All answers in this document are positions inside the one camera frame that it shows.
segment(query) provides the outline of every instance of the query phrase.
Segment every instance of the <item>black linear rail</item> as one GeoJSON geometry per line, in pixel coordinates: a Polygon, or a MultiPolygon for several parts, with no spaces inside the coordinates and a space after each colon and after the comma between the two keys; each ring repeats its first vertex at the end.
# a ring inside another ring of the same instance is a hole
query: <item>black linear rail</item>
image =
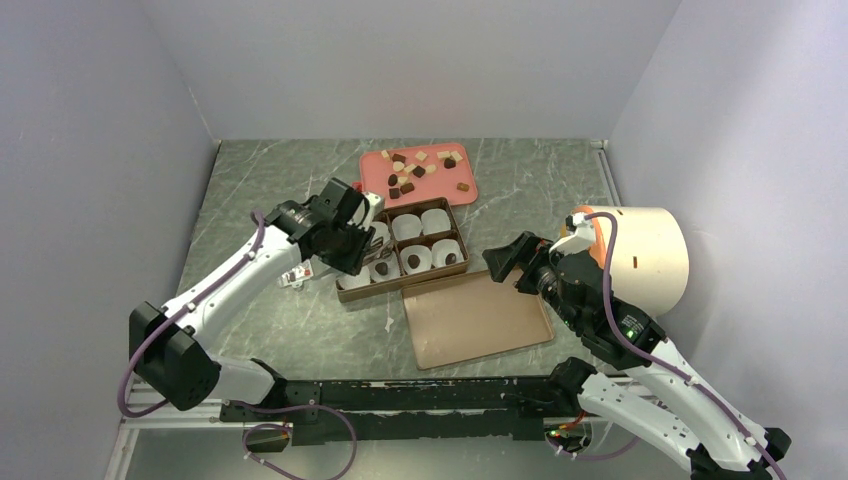
{"type": "MultiPolygon", "coordinates": [[[[488,435],[539,440],[543,418],[572,417],[579,413],[556,401],[547,379],[515,376],[292,381],[286,393],[289,405],[312,401],[342,410],[362,440],[488,435]]],[[[343,441],[349,435],[337,418],[325,412],[262,415],[230,405],[222,409],[221,421],[292,422],[297,432],[293,445],[343,441]]]]}

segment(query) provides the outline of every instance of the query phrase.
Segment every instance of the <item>green marble surface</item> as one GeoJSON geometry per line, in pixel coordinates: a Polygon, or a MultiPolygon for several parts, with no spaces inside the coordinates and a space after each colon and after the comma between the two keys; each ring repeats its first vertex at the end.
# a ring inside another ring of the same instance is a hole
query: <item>green marble surface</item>
{"type": "MultiPolygon", "coordinates": [[[[367,151],[459,142],[469,156],[479,198],[454,208],[471,254],[469,271],[483,270],[481,252],[530,230],[556,237],[580,204],[608,204],[608,192],[587,140],[360,139],[225,141],[192,236],[180,291],[208,275],[253,233],[251,209],[267,212],[288,199],[303,201],[331,177],[359,178],[367,151]]],[[[223,331],[213,353],[260,358],[289,379],[426,378],[546,375],[569,356],[592,360],[552,312],[554,340],[457,365],[417,368],[400,293],[340,304],[333,279],[296,291],[271,285],[223,331]]]]}

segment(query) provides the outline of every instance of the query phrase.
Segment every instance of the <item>table surface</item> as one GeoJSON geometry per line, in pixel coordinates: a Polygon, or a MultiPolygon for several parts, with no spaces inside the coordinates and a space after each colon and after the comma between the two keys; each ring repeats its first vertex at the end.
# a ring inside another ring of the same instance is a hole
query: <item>table surface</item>
{"type": "MultiPolygon", "coordinates": [[[[523,230],[556,236],[574,206],[610,201],[589,143],[582,140],[227,141],[214,167],[180,290],[201,280],[246,241],[253,231],[248,219],[252,208],[268,211],[284,200],[302,201],[331,176],[357,179],[363,152],[448,141],[465,145],[480,189],[477,202],[454,209],[471,252],[471,271],[485,269],[483,249],[505,244],[523,230]]],[[[593,360],[549,312],[556,331],[551,342],[420,371],[399,292],[346,305],[335,295],[331,278],[307,282],[300,292],[270,286],[234,319],[213,350],[238,358],[262,358],[291,379],[547,375],[569,356],[593,360]],[[387,332],[388,318],[394,322],[387,332]]],[[[614,428],[599,452],[613,451],[630,438],[614,428]]],[[[240,430],[142,430],[127,478],[281,478],[242,461],[240,439],[240,430]]],[[[364,441],[358,447],[346,479],[616,478],[624,474],[688,478],[644,442],[627,455],[598,463],[572,463],[555,457],[544,442],[516,442],[507,437],[364,441]]],[[[349,442],[332,442],[264,456],[301,477],[328,478],[346,463],[349,451],[349,442]]]]}
{"type": "MultiPolygon", "coordinates": [[[[180,291],[208,275],[253,233],[248,214],[285,200],[305,200],[331,177],[359,178],[367,151],[459,142],[468,151],[480,196],[454,207],[471,256],[484,270],[484,249],[523,230],[557,238],[577,205],[607,205],[608,191],[587,140],[360,139],[225,141],[192,235],[180,291]]],[[[456,365],[419,370],[400,292],[339,303],[333,276],[300,291],[272,285],[240,312],[211,350],[260,358],[283,376],[305,379],[401,379],[547,375],[576,356],[598,363],[552,311],[554,340],[456,365]]]]}

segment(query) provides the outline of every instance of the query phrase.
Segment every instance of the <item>gray wall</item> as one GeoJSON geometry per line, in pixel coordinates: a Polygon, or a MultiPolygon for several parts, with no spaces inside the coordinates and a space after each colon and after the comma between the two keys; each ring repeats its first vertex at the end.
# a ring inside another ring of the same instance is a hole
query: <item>gray wall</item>
{"type": "Polygon", "coordinates": [[[607,138],[680,0],[144,0],[217,138],[607,138]]]}
{"type": "Polygon", "coordinates": [[[690,285],[661,319],[792,479],[848,471],[848,5],[684,1],[611,138],[628,205],[674,213],[690,285]]]}
{"type": "Polygon", "coordinates": [[[102,478],[127,315],[175,291],[215,147],[136,2],[0,15],[0,477],[102,478]]]}

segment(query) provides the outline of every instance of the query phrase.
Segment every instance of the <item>purple cable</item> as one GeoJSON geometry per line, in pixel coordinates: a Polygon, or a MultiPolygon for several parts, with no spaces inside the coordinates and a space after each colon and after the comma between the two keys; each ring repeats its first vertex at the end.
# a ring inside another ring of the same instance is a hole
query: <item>purple cable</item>
{"type": "MultiPolygon", "coordinates": [[[[203,300],[206,299],[212,292],[219,289],[222,285],[227,283],[233,276],[239,272],[245,265],[250,262],[249,253],[253,252],[255,255],[259,248],[262,246],[262,241],[265,239],[265,218],[262,215],[262,212],[259,210],[254,210],[250,213],[251,218],[254,222],[256,222],[256,241],[251,245],[248,253],[245,253],[244,256],[233,265],[232,268],[227,270],[224,275],[221,276],[218,280],[212,282],[208,287],[206,287],[202,292],[198,293],[197,296],[191,299],[191,303],[195,305],[199,305],[203,300]]],[[[127,405],[127,388],[129,387],[130,378],[132,377],[132,372],[135,370],[136,365],[141,360],[141,357],[144,355],[144,352],[150,347],[150,345],[159,338],[162,333],[168,329],[171,325],[177,323],[181,318],[183,318],[187,313],[189,313],[188,305],[183,305],[179,310],[177,310],[174,315],[165,320],[162,325],[159,325],[158,328],[153,330],[147,338],[141,342],[141,345],[138,346],[135,353],[133,353],[132,357],[130,357],[130,364],[127,367],[127,370],[124,372],[124,375],[121,377],[120,387],[118,388],[118,410],[125,417],[129,418],[141,418],[149,413],[155,412],[160,408],[164,407],[168,404],[167,400],[162,400],[161,402],[153,405],[152,407],[148,407],[139,412],[134,412],[130,410],[127,405]]]]}
{"type": "MultiPolygon", "coordinates": [[[[618,220],[616,220],[614,215],[607,212],[596,212],[586,215],[586,219],[588,220],[598,217],[606,218],[610,221],[610,224],[612,224],[612,228],[610,229],[609,244],[607,245],[607,256],[604,260],[603,294],[604,312],[606,313],[607,323],[609,324],[610,329],[612,329],[613,335],[615,335],[615,338],[618,340],[618,342],[627,350],[630,350],[635,355],[649,362],[656,363],[657,365],[665,368],[671,373],[682,378],[688,384],[692,380],[691,375],[666,362],[665,360],[657,358],[630,343],[627,337],[625,337],[624,334],[621,333],[621,331],[618,329],[618,326],[615,324],[615,317],[613,317],[612,314],[612,276],[610,275],[610,268],[612,265],[612,251],[615,248],[615,239],[618,235],[618,220]]],[[[696,383],[693,386],[697,388],[698,391],[706,395],[706,397],[709,398],[710,401],[712,401],[727,416],[727,418],[730,419],[731,422],[733,422],[733,425],[736,426],[736,428],[739,430],[740,433],[742,433],[742,435],[745,436],[745,438],[753,438],[754,435],[745,427],[745,424],[743,424],[738,418],[736,418],[736,415],[733,414],[733,411],[730,410],[730,407],[725,405],[725,403],[721,401],[721,399],[718,398],[716,394],[714,394],[710,389],[704,387],[699,383],[696,383]]],[[[766,459],[766,462],[768,462],[769,466],[774,469],[774,473],[777,474],[777,477],[780,480],[787,480],[786,475],[783,474],[783,470],[777,465],[777,461],[775,461],[771,454],[766,451],[765,447],[760,445],[759,442],[756,442],[754,448],[756,448],[757,451],[760,452],[760,454],[763,456],[763,458],[766,459]]]]}
{"type": "MultiPolygon", "coordinates": [[[[221,286],[223,286],[225,283],[227,283],[231,278],[233,278],[233,276],[235,276],[235,274],[237,274],[242,268],[244,268],[245,265],[247,265],[250,262],[250,260],[251,260],[250,254],[251,253],[255,256],[256,252],[259,251],[259,249],[262,247],[262,241],[265,240],[265,217],[262,215],[262,212],[260,212],[259,210],[252,211],[250,213],[250,216],[253,219],[253,221],[256,222],[256,239],[254,240],[253,245],[251,245],[251,247],[247,251],[247,253],[245,253],[244,256],[242,256],[242,258],[240,258],[239,261],[236,262],[236,264],[232,266],[232,268],[227,270],[221,276],[221,278],[215,280],[208,287],[203,289],[203,291],[198,293],[194,298],[192,298],[190,300],[190,303],[198,305],[201,302],[203,302],[203,300],[205,300],[209,295],[211,295],[212,292],[221,288],[221,286]]],[[[148,408],[146,408],[142,411],[134,412],[134,411],[130,410],[129,406],[127,405],[127,400],[126,400],[127,388],[129,387],[130,378],[132,377],[132,372],[133,372],[133,370],[135,370],[135,367],[136,367],[136,365],[138,365],[138,362],[141,360],[141,357],[144,355],[144,352],[150,347],[150,345],[153,342],[156,341],[157,338],[159,338],[160,335],[162,335],[162,333],[168,327],[177,323],[181,318],[186,316],[187,313],[189,313],[188,304],[183,305],[179,310],[177,310],[176,313],[174,313],[174,315],[171,318],[167,319],[166,321],[164,321],[162,323],[162,325],[159,325],[158,328],[153,330],[153,333],[151,333],[147,338],[144,339],[143,342],[141,342],[141,345],[138,346],[136,351],[133,353],[132,357],[130,357],[129,366],[127,367],[127,370],[124,372],[124,375],[121,377],[120,387],[118,389],[118,410],[120,410],[121,413],[125,417],[140,418],[140,417],[148,415],[152,412],[155,412],[156,410],[158,410],[158,409],[160,409],[160,408],[162,408],[162,407],[164,407],[165,405],[168,404],[167,400],[162,400],[161,402],[159,402],[159,403],[157,403],[157,404],[155,404],[151,407],[148,407],[148,408]]],[[[310,410],[310,409],[324,410],[326,412],[332,413],[333,415],[342,419],[345,426],[350,431],[350,438],[351,438],[351,441],[353,442],[353,451],[351,452],[350,460],[347,462],[347,465],[345,465],[345,467],[342,469],[341,472],[339,472],[339,474],[335,475],[334,477],[330,478],[329,480],[338,480],[339,478],[344,476],[348,472],[348,470],[350,470],[351,465],[353,465],[353,460],[356,458],[356,431],[353,429],[353,425],[350,423],[350,420],[345,418],[345,416],[342,415],[341,412],[339,412],[337,410],[333,410],[332,408],[329,408],[329,407],[325,407],[323,405],[303,405],[303,406],[297,406],[297,407],[267,409],[267,408],[257,408],[253,405],[250,405],[250,404],[247,404],[247,403],[244,403],[244,402],[236,401],[236,402],[233,402],[233,403],[236,404],[236,405],[240,405],[244,408],[253,410],[254,412],[257,412],[257,413],[270,413],[270,414],[287,413],[287,412],[296,412],[296,411],[299,411],[299,410],[310,410]]],[[[242,447],[244,447],[244,451],[247,454],[247,456],[245,458],[249,457],[252,460],[259,463],[260,465],[264,465],[264,466],[270,468],[271,470],[279,473],[280,475],[286,476],[286,477],[288,477],[292,480],[304,480],[300,477],[297,477],[295,475],[292,475],[292,474],[286,472],[282,468],[280,468],[280,467],[278,467],[278,466],[276,466],[276,465],[274,465],[270,462],[264,461],[263,459],[259,458],[256,454],[251,453],[248,450],[248,448],[247,448],[247,437],[252,432],[254,432],[256,430],[260,430],[260,429],[266,429],[266,430],[267,429],[274,429],[274,430],[279,430],[279,431],[291,433],[291,431],[287,427],[284,427],[282,425],[277,425],[277,424],[273,424],[273,423],[263,423],[263,424],[260,424],[260,425],[256,425],[255,427],[253,427],[250,430],[248,430],[247,432],[245,432],[244,437],[242,438],[242,447]]]]}
{"type": "MultiPolygon", "coordinates": [[[[548,444],[551,447],[553,447],[554,450],[559,452],[559,445],[557,445],[553,440],[551,440],[547,436],[545,437],[545,440],[547,440],[548,444]]],[[[603,455],[577,455],[577,456],[572,457],[572,458],[574,460],[581,460],[581,461],[584,461],[584,462],[603,462],[603,461],[606,461],[606,460],[612,460],[615,457],[624,455],[625,453],[629,452],[630,449],[635,447],[637,443],[639,443],[639,437],[634,436],[633,438],[630,439],[629,442],[627,442],[627,445],[619,448],[618,450],[616,450],[612,453],[605,453],[603,455]]]]}
{"type": "MultiPolygon", "coordinates": [[[[234,402],[231,402],[231,403],[233,405],[238,405],[240,407],[250,409],[250,410],[252,410],[256,413],[265,413],[265,414],[289,413],[289,412],[298,412],[298,411],[301,411],[301,410],[323,410],[325,412],[332,413],[333,415],[339,417],[342,422],[344,422],[345,426],[347,427],[348,431],[350,432],[350,441],[351,441],[352,449],[351,449],[351,452],[350,452],[350,460],[347,461],[347,465],[345,465],[344,468],[339,473],[333,475],[328,480],[338,480],[338,479],[342,478],[348,472],[348,470],[350,470],[350,467],[353,465],[354,459],[356,459],[356,430],[353,429],[353,425],[350,423],[350,420],[348,420],[347,417],[342,415],[342,413],[339,412],[338,410],[334,410],[330,407],[325,407],[324,405],[298,405],[296,407],[284,407],[284,408],[258,408],[258,407],[255,407],[253,405],[250,405],[249,403],[244,403],[244,402],[239,402],[239,401],[234,401],[234,402]]],[[[244,449],[244,455],[245,455],[244,458],[245,459],[250,458],[254,462],[256,462],[260,465],[263,465],[265,467],[268,467],[271,470],[279,473],[280,475],[290,478],[291,480],[305,480],[301,477],[298,477],[297,475],[291,474],[291,473],[283,470],[282,468],[274,465],[271,462],[266,462],[263,458],[260,458],[259,455],[252,453],[248,449],[248,447],[247,447],[247,437],[251,433],[253,433],[257,430],[268,430],[268,429],[279,430],[279,431],[282,431],[282,432],[289,431],[286,427],[283,427],[282,425],[276,425],[276,424],[273,424],[273,423],[263,423],[263,424],[254,426],[253,428],[251,428],[250,430],[245,432],[244,436],[242,437],[241,446],[244,449]]]]}

